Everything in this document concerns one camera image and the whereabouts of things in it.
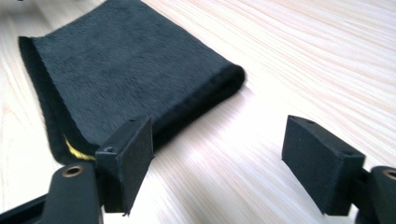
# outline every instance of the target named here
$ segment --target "wood grain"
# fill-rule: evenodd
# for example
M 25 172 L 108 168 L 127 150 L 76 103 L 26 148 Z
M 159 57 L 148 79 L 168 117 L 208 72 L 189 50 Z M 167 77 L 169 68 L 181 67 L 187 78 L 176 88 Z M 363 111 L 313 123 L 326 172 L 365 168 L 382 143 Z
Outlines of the wood grain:
M 19 35 L 41 36 L 93 0 L 0 2 L 0 212 L 47 192 L 50 155 Z M 156 155 L 130 217 L 106 223 L 352 223 L 323 216 L 280 158 L 288 114 L 396 166 L 396 3 L 145 0 L 247 71 L 245 87 Z

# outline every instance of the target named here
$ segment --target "yellow tag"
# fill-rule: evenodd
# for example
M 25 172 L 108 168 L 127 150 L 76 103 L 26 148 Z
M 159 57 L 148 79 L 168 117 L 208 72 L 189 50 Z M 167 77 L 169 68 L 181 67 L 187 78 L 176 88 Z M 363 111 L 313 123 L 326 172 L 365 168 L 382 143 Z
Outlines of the yellow tag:
M 71 154 L 73 154 L 75 157 L 77 157 L 78 159 L 82 159 L 85 161 L 94 161 L 95 157 L 84 154 L 80 151 L 78 151 L 77 149 L 73 148 L 72 145 L 70 145 L 69 141 L 67 141 L 66 136 L 64 137 L 64 139 L 66 140 L 66 144 L 69 147 L 69 151 Z

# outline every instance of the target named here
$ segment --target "clamp jaw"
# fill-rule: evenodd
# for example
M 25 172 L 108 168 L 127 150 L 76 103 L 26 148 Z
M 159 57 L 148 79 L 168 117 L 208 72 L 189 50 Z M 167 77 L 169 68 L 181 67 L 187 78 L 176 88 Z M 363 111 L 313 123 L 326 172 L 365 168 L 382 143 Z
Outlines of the clamp jaw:
M 396 169 L 365 171 L 365 155 L 309 119 L 288 117 L 282 160 L 320 212 L 347 216 L 353 203 L 356 223 L 396 223 Z

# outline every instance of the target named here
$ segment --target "brass rivet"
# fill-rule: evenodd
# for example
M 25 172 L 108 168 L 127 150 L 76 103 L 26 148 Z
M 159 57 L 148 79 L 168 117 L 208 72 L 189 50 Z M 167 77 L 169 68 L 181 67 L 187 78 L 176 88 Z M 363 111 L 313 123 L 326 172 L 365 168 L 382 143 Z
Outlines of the brass rivet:
M 390 169 L 384 170 L 384 175 L 386 175 L 390 179 L 396 180 L 396 171 L 395 170 L 390 170 Z
M 69 167 L 62 172 L 64 177 L 73 177 L 82 173 L 84 168 L 80 165 Z

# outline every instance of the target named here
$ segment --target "black microfiber cloth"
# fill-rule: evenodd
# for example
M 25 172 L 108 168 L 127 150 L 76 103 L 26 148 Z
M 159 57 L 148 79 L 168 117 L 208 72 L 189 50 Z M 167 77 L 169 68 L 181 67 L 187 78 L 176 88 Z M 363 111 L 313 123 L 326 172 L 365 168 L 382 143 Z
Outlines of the black microfiber cloth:
M 43 37 L 20 37 L 54 158 L 93 158 L 126 120 L 153 116 L 154 148 L 236 93 L 244 70 L 144 3 L 108 0 Z

